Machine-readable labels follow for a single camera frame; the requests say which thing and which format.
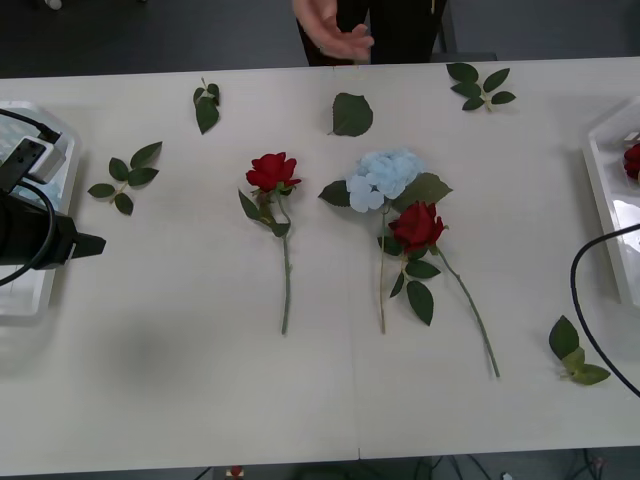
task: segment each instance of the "green stem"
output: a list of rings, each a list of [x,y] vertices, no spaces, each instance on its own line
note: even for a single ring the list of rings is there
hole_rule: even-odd
[[[447,258],[442,253],[442,250],[438,249],[438,254],[442,258],[442,261],[444,262],[444,264],[447,267],[447,269],[451,272],[451,274],[456,278],[456,280],[458,281],[458,283],[462,287],[462,290],[464,291],[464,294],[469,299],[469,303],[471,304],[471,309],[473,310],[473,313],[476,316],[476,320],[478,321],[478,326],[480,327],[480,332],[482,332],[482,338],[484,339],[484,344],[485,344],[485,346],[487,348],[487,353],[489,354],[489,358],[491,359],[491,365],[493,365],[493,371],[496,374],[496,378],[500,378],[500,370],[498,370],[498,364],[496,362],[495,356],[493,355],[493,348],[491,348],[491,342],[489,341],[489,335],[487,335],[487,330],[484,328],[484,323],[482,322],[482,317],[480,317],[480,312],[478,312],[478,309],[476,308],[476,304],[473,301],[473,298],[471,298],[471,294],[469,293],[469,290],[467,290],[467,287],[464,284],[464,282],[462,281],[462,278],[460,277],[460,275],[458,275],[453,270],[453,268],[451,268],[451,265],[449,265],[449,262],[447,261]]]
[[[291,218],[287,215],[284,207],[282,206],[282,198],[280,192],[276,190],[276,200],[278,200],[278,206],[280,211],[289,222],[289,228],[291,228]],[[285,282],[285,297],[284,297],[284,315],[282,317],[282,336],[287,335],[287,329],[289,328],[289,305],[291,304],[291,264],[289,263],[289,243],[287,242],[287,232],[282,237],[282,245],[284,247],[284,282]]]
[[[387,333],[387,322],[384,319],[384,293],[382,292],[382,278],[384,274],[384,239],[385,239],[385,228],[387,226],[386,219],[387,212],[385,212],[384,207],[382,209],[382,241],[380,242],[380,330],[382,334]]]

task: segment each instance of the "leaf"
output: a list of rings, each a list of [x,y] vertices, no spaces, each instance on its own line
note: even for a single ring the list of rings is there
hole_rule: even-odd
[[[504,83],[504,81],[509,76],[510,68],[504,68],[502,70],[498,70],[496,73],[492,73],[487,77],[484,81],[484,85],[482,88],[485,92],[493,92],[496,88]]]
[[[415,250],[409,253],[409,260],[420,260],[422,257],[424,257],[427,254],[428,251],[429,251],[429,247],[424,247],[421,250]]]
[[[120,213],[131,216],[133,213],[133,202],[126,193],[119,193],[115,197],[116,208]]]
[[[276,237],[281,238],[281,237],[284,237],[289,232],[289,229],[291,228],[291,224],[272,222],[268,225],[268,227],[271,228],[271,231]]]
[[[136,168],[132,170],[129,174],[129,186],[131,187],[139,187],[140,185],[146,185],[151,182],[156,175],[158,174],[158,170],[155,168]]]
[[[407,264],[405,269],[407,275],[415,278],[433,278],[440,275],[440,270],[431,265],[430,263],[423,262],[422,260],[412,260]]]
[[[210,83],[207,87],[207,92],[209,92],[210,95],[213,95],[216,105],[220,105],[220,87],[215,83]]]
[[[256,220],[257,222],[260,222],[261,221],[260,211],[258,210],[258,207],[256,207],[255,203],[253,203],[240,190],[238,190],[238,195],[240,196],[240,203],[242,204],[242,209],[244,210],[244,214],[251,220]]]
[[[213,98],[203,97],[196,105],[196,119],[200,133],[205,134],[220,120],[220,112]]]
[[[109,161],[109,173],[115,180],[119,182],[126,182],[127,178],[129,177],[129,169],[127,168],[127,164],[119,158],[112,158]]]
[[[416,280],[407,285],[409,303],[418,318],[427,325],[431,325],[433,319],[433,295],[427,287]]]
[[[600,383],[611,376],[608,370],[605,370],[602,367],[598,367],[597,365],[590,365],[585,363],[582,368],[580,368],[577,372],[575,372],[571,379],[579,383],[580,385],[595,385],[596,383]]]
[[[391,202],[393,208],[402,213],[416,202],[427,205],[438,203],[453,192],[449,186],[433,173],[421,173],[405,188],[398,198]]]
[[[364,96],[339,93],[333,102],[333,134],[359,137],[373,124],[373,111]]]
[[[491,98],[491,103],[494,105],[504,105],[505,103],[511,103],[516,99],[516,96],[511,92],[498,92]]]
[[[551,329],[549,346],[560,361],[570,353],[575,352],[580,346],[578,332],[564,315],[560,317],[560,320]]]
[[[449,76],[458,82],[475,83],[478,81],[478,71],[466,63],[449,63]]]
[[[348,207],[351,205],[346,180],[338,180],[327,185],[318,196],[334,207]]]
[[[404,285],[404,273],[400,272],[400,275],[398,275],[398,279],[396,280],[396,284],[393,286],[393,289],[391,290],[391,295],[389,296],[389,298],[393,298],[397,294],[399,294],[402,291],[403,285]]]
[[[98,183],[91,187],[88,192],[89,195],[95,198],[107,198],[116,193],[116,189],[108,183]]]
[[[203,93],[204,93],[204,88],[202,88],[202,87],[196,88],[196,91],[193,93],[193,104],[194,105],[198,105],[198,102],[200,101],[200,97],[202,97]]]
[[[464,102],[464,105],[462,106],[462,110],[464,110],[465,112],[470,112],[472,110],[479,109],[483,105],[484,105],[484,100],[482,98],[480,97],[470,98],[469,100]]]
[[[482,95],[482,90],[475,83],[458,83],[451,90],[467,98],[480,98]]]
[[[151,145],[141,148],[131,157],[131,168],[146,167],[158,158],[161,150],[162,142],[152,143]]]
[[[382,237],[378,237],[378,246],[382,248]],[[397,257],[402,253],[402,250],[402,245],[396,242],[395,238],[387,236],[384,237],[384,253]]]
[[[581,347],[576,348],[574,352],[562,359],[562,364],[573,375],[584,366],[584,349]]]

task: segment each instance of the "table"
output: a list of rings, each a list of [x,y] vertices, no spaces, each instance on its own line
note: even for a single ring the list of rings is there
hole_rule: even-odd
[[[637,92],[640,60],[508,65],[518,100],[494,114],[462,112],[443,65],[0,81],[3,98],[79,131],[71,214],[108,242],[57,273],[44,318],[2,321],[0,473],[640,444],[638,400],[615,379],[561,381],[547,345],[560,315],[574,320],[571,259],[601,232],[580,125]],[[222,119],[204,136],[191,102],[202,75],[222,91]],[[375,112],[362,137],[326,134],[342,91]],[[159,140],[160,173],[133,193],[131,218],[85,193],[109,180],[111,157]],[[441,248],[483,314],[500,381],[448,275],[429,283],[431,327],[398,298],[382,336],[378,219],[316,198],[364,153],[393,146],[455,190],[439,208],[451,227]],[[251,159],[279,151],[303,179],[289,200],[286,339],[281,247],[236,193],[249,190]],[[391,263],[386,273],[390,288]],[[639,320],[617,303],[604,249],[579,288],[603,348],[640,382]]]

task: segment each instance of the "white container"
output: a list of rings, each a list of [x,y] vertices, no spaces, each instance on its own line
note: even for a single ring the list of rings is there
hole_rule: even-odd
[[[624,152],[635,143],[640,143],[640,97],[602,115],[583,137],[605,233],[640,223],[640,183],[624,170]],[[612,239],[607,247],[622,303],[640,309],[640,231]]]
[[[0,108],[20,113],[62,133],[56,145],[65,153],[66,161],[50,185],[45,187],[45,191],[55,191],[55,195],[49,195],[54,208],[60,213],[68,213],[80,154],[78,135],[64,122],[32,103],[0,102]],[[38,134],[35,127],[0,115],[0,161],[7,158],[25,135],[37,137]],[[0,266],[0,278],[17,268],[18,266]],[[43,312],[49,305],[54,275],[55,270],[31,270],[12,283],[0,287],[0,315],[33,316]]]

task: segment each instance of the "cable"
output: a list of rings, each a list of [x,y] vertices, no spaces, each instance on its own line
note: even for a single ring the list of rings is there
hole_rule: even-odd
[[[491,477],[489,476],[487,471],[484,469],[484,467],[476,457],[474,457],[473,455],[467,455],[467,457],[469,457],[471,461],[473,461],[473,463],[476,464],[476,467],[478,467],[478,469],[482,472],[482,474],[484,475],[484,478],[486,478],[487,480],[491,480]]]
[[[578,300],[578,290],[576,289],[576,273],[578,271],[578,263],[580,262],[580,259],[584,256],[584,254],[587,253],[587,251],[591,247],[594,247],[599,243],[606,242],[607,240],[610,240],[612,238],[620,237],[622,235],[626,235],[627,233],[635,232],[637,230],[640,230],[640,223],[637,225],[633,225],[631,227],[623,228],[621,230],[616,230],[615,232],[607,233],[606,235],[602,235],[601,237],[591,240],[584,247],[582,247],[580,251],[578,251],[577,255],[573,259],[573,263],[571,264],[571,296],[573,298],[573,306],[576,309],[576,314],[578,315],[578,320],[580,321],[580,325],[582,325],[582,329],[584,330],[584,333],[587,335],[589,342],[591,342],[591,345],[593,345],[593,348],[596,350],[596,352],[598,352],[600,357],[602,357],[602,360],[604,361],[604,363],[607,364],[607,366],[611,369],[614,375],[618,377],[618,379],[622,383],[624,383],[625,386],[634,393],[634,395],[640,398],[640,390],[638,390],[633,385],[633,383],[627,380],[627,378],[620,372],[620,370],[616,368],[613,362],[609,360],[609,357],[607,357],[607,355],[602,351],[602,348],[600,348],[600,345],[598,345],[598,342],[596,341],[596,339],[593,337],[593,334],[591,333],[591,330],[589,330],[589,327],[587,326],[587,322],[585,321],[584,316],[582,314],[582,308],[580,307],[580,301]]]
[[[0,287],[13,282],[16,278],[21,277],[22,275],[27,273],[30,269],[38,265],[38,263],[40,263],[40,261],[44,258],[44,256],[49,252],[49,248],[51,248],[51,244],[53,243],[53,239],[56,233],[56,211],[53,208],[53,205],[51,204],[51,200],[49,200],[49,197],[47,197],[44,193],[42,193],[42,191],[40,191],[39,188],[34,187],[30,183],[18,182],[18,185],[21,186],[22,188],[26,188],[27,190],[32,191],[40,198],[40,200],[42,200],[42,202],[44,203],[44,206],[47,208],[47,214],[49,216],[49,229],[47,230],[47,236],[45,237],[44,242],[42,242],[42,246],[40,247],[40,250],[38,250],[36,254],[33,256],[33,258],[29,260],[27,263],[25,263],[18,270],[13,272],[11,275],[7,275],[3,279],[1,279]]]
[[[0,114],[4,115],[5,117],[10,117],[10,118],[13,118],[14,120],[19,120],[21,122],[28,123],[29,125],[36,127],[40,131],[40,133],[42,133],[45,137],[47,137],[46,138],[47,140],[52,141],[52,143],[57,142],[58,138],[60,138],[60,134],[51,130],[44,123],[40,123],[32,118],[25,117],[24,115],[20,115],[19,113],[12,112],[10,110],[5,110],[3,108],[0,108]]]

